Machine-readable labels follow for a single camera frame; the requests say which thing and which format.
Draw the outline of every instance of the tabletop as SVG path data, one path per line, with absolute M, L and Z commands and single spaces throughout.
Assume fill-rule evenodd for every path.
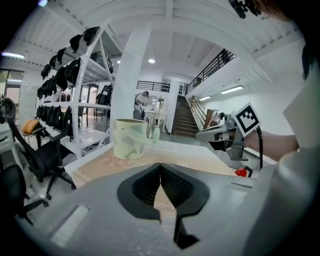
M 110 143 L 67 165 L 65 170 L 79 188 L 100 177 L 153 163 L 176 164 L 203 172 L 235 176 L 234 171 L 207 147 L 163 140 L 146 144 L 143 156 L 135 160 L 116 157 Z M 154 208 L 160 212 L 161 228 L 173 237 L 177 213 L 161 186 L 155 196 Z

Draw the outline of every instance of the ceiling light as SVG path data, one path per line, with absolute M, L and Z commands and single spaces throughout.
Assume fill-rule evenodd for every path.
M 231 89 L 228 89 L 228 90 L 223 90 L 221 92 L 221 94 L 228 94 L 228 93 L 231 93 L 231 92 L 234 92 L 234 91 L 238 91 L 238 90 L 241 90 L 243 89 L 244 87 L 242 85 L 239 85 L 239 86 L 236 86 L 236 87 L 233 87 Z
M 7 79 L 7 82 L 12 82 L 12 83 L 22 83 L 22 80 L 18 80 L 18 79 Z
M 40 6 L 42 6 L 42 7 L 45 7 L 47 3 L 48 3 L 48 0 L 40 0 L 40 1 L 38 2 L 38 5 L 40 5 Z
M 204 100 L 207 100 L 207 99 L 210 99 L 210 98 L 211 98 L 210 96 L 207 96 L 207 97 L 199 99 L 199 101 L 204 101 Z
M 14 58 L 20 58 L 20 59 L 24 59 L 25 56 L 21 55 L 21 54 L 17 54 L 17 53 L 12 53 L 12 52 L 3 52 L 1 53 L 2 56 L 7 56 L 7 57 L 14 57 Z

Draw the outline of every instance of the office chair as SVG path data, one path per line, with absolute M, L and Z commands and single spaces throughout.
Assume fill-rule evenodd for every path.
M 82 126 L 82 119 L 84 115 L 84 109 L 85 109 L 84 106 L 78 107 L 78 118 L 81 118 L 81 126 Z M 86 115 L 86 127 L 89 127 L 88 126 L 88 108 L 86 108 L 85 115 Z
M 33 222 L 28 218 L 27 213 L 43 204 L 48 207 L 49 204 L 43 199 L 39 199 L 28 205 L 24 205 L 26 195 L 26 181 L 22 170 L 15 164 L 0 172 L 0 195 L 4 201 L 2 205 L 5 210 L 13 215 L 18 215 L 25 219 L 31 225 Z
M 57 178 L 62 179 L 63 181 L 69 183 L 71 185 L 71 189 L 75 190 L 76 185 L 66 177 L 62 175 L 65 171 L 63 166 L 62 159 L 65 158 L 70 151 L 65 147 L 61 146 L 60 140 L 66 136 L 66 131 L 61 132 L 58 136 L 55 136 L 50 139 L 50 141 L 37 150 L 34 150 L 22 137 L 20 132 L 18 131 L 15 123 L 12 119 L 7 116 L 4 117 L 6 122 L 9 124 L 9 127 L 12 131 L 13 137 L 16 137 L 17 140 L 23 146 L 25 152 L 22 152 L 28 162 L 30 171 L 38 178 L 40 182 L 43 181 L 43 178 L 47 176 L 51 176 L 49 181 L 47 190 L 46 190 L 46 198 L 51 200 L 50 189 Z

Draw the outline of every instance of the mirror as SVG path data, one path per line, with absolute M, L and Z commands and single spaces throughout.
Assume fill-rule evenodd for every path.
M 165 98 L 160 96 L 156 104 L 158 109 L 160 110 L 165 105 Z

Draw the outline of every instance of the white pillar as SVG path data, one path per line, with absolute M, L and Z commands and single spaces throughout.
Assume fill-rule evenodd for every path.
M 170 82 L 170 91 L 167 97 L 168 108 L 166 109 L 166 122 L 165 126 L 169 133 L 172 131 L 172 126 L 174 124 L 177 99 L 179 94 L 180 82 L 172 80 Z
M 111 142 L 114 140 L 114 121 L 133 118 L 138 77 L 151 31 L 151 23 L 136 27 L 125 45 L 112 92 Z

